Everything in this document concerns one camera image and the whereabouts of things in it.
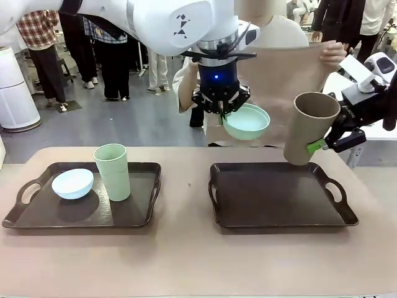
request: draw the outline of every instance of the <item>plaid shirt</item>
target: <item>plaid shirt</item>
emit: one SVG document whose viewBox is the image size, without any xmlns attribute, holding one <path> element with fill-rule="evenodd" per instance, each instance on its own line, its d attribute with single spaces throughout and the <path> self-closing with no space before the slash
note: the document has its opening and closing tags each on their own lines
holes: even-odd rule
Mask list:
<svg viewBox="0 0 397 298">
<path fill-rule="evenodd" d="M 120 36 L 119 39 L 114 39 L 109 33 L 103 31 L 101 28 L 96 26 L 91 21 L 87 20 L 85 17 L 84 19 L 84 31 L 86 35 L 92 36 L 93 39 L 98 40 L 100 42 L 105 43 L 126 43 L 127 42 L 127 35 L 124 34 Z"/>
<path fill-rule="evenodd" d="M 53 45 L 56 41 L 54 26 L 58 23 L 56 11 L 34 11 L 24 15 L 17 23 L 26 46 L 32 48 Z"/>
</svg>

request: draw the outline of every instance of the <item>hand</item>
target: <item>hand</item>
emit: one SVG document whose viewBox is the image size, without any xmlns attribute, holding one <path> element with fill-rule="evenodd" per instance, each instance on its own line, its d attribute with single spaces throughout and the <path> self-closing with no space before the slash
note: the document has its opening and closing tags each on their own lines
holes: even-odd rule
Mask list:
<svg viewBox="0 0 397 298">
<path fill-rule="evenodd" d="M 314 31 L 313 34 L 311 35 L 311 41 L 316 42 L 319 39 L 320 39 L 320 31 Z"/>
<path fill-rule="evenodd" d="M 327 48 L 323 50 L 320 59 L 325 64 L 331 66 L 335 70 L 340 68 L 339 64 L 346 58 L 346 51 L 341 42 L 326 42 Z"/>
<path fill-rule="evenodd" d="M 192 73 L 198 73 L 199 72 L 199 64 L 197 62 L 193 62 L 191 59 L 189 59 L 189 71 Z"/>
</svg>

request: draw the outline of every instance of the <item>beige table surface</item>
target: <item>beige table surface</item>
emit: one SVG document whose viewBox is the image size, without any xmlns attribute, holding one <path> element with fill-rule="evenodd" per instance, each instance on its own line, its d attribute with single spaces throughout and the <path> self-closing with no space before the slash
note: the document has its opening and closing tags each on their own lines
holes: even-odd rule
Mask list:
<svg viewBox="0 0 397 298">
<path fill-rule="evenodd" d="M 57 161 L 92 161 L 94 148 L 39 151 L 0 186 L 0 217 L 17 191 Z M 346 189 L 360 219 L 334 234 L 222 235 L 208 196 L 215 162 L 282 161 L 268 148 L 129 148 L 158 162 L 162 189 L 143 230 L 60 234 L 0 228 L 0 293 L 30 297 L 335 296 L 397 292 L 397 227 L 331 151 L 313 161 Z"/>
</svg>

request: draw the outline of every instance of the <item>light blue bowl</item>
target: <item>light blue bowl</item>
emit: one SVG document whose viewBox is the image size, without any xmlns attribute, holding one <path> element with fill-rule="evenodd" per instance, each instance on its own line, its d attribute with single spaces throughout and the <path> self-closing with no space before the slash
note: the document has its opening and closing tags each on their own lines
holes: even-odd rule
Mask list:
<svg viewBox="0 0 397 298">
<path fill-rule="evenodd" d="M 233 138 L 241 141 L 252 141 L 260 138 L 270 125 L 270 116 L 260 107 L 243 104 L 223 121 L 225 130 Z"/>
<path fill-rule="evenodd" d="M 87 169 L 72 169 L 52 181 L 52 189 L 62 199 L 76 200 L 84 197 L 94 185 L 94 175 Z"/>
</svg>

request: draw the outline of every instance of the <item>leg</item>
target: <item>leg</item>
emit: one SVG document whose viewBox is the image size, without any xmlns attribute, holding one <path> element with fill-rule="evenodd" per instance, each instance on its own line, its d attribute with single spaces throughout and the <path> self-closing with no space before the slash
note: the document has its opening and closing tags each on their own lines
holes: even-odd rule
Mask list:
<svg viewBox="0 0 397 298">
<path fill-rule="evenodd" d="M 47 73 L 44 71 L 43 63 L 45 62 L 42 60 L 42 56 L 39 55 L 39 52 L 40 51 L 29 50 L 30 57 L 36 67 L 38 79 L 43 88 L 44 96 L 47 99 L 53 99 L 56 97 L 56 92 L 50 83 Z"/>
<path fill-rule="evenodd" d="M 97 45 L 97 51 L 99 52 L 100 57 L 104 57 L 101 59 L 102 62 L 102 77 L 105 83 L 105 97 L 107 99 L 118 99 L 118 88 L 117 88 L 117 80 L 118 75 L 117 71 L 115 71 L 115 59 L 117 52 L 114 50 L 114 44 L 104 43 L 98 40 L 95 41 Z"/>
<path fill-rule="evenodd" d="M 94 49 L 96 64 L 102 64 L 102 57 L 100 56 L 100 46 L 98 47 L 99 42 L 97 40 L 94 40 L 93 42 L 94 43 L 92 44 L 92 48 Z"/>
<path fill-rule="evenodd" d="M 122 100 L 130 98 L 130 67 L 126 63 L 125 57 L 128 57 L 128 44 L 118 45 L 118 91 Z"/>
<path fill-rule="evenodd" d="M 68 46 L 70 55 L 77 64 L 82 81 L 88 83 L 92 77 L 87 75 L 87 65 L 84 58 L 83 46 L 79 44 L 77 40 L 73 42 L 67 41 L 66 45 Z"/>
<path fill-rule="evenodd" d="M 192 109 L 190 116 L 190 127 L 201 127 L 204 125 L 204 110 L 201 107 Z"/>
<path fill-rule="evenodd" d="M 94 51 L 92 49 L 91 39 L 88 36 L 81 37 L 81 47 L 83 49 L 84 60 L 86 61 L 87 77 L 90 79 L 98 77 Z"/>
<path fill-rule="evenodd" d="M 306 9 L 304 7 L 295 8 L 293 10 L 293 18 L 294 18 L 295 23 L 300 24 L 300 22 L 301 22 L 300 16 L 303 16 L 304 14 L 306 14 Z"/>
<path fill-rule="evenodd" d="M 169 86 L 167 74 L 168 74 L 168 66 L 167 66 L 167 57 L 163 55 L 158 55 L 158 68 L 160 74 L 160 86 L 167 88 Z"/>
<path fill-rule="evenodd" d="M 58 57 L 55 46 L 52 45 L 43 51 L 38 51 L 40 59 L 43 61 L 43 70 L 55 90 L 56 101 L 63 104 L 66 102 L 65 91 L 63 89 L 63 72 L 58 65 Z"/>
<path fill-rule="evenodd" d="M 157 59 L 158 55 L 152 49 L 149 51 L 149 89 L 155 90 L 158 87 L 157 82 Z"/>
<path fill-rule="evenodd" d="M 357 60 L 361 63 L 365 63 L 366 59 L 372 54 L 373 47 L 375 46 L 378 40 L 379 34 L 375 35 L 361 35 L 361 49 L 359 51 L 359 55 L 357 56 Z"/>
</svg>

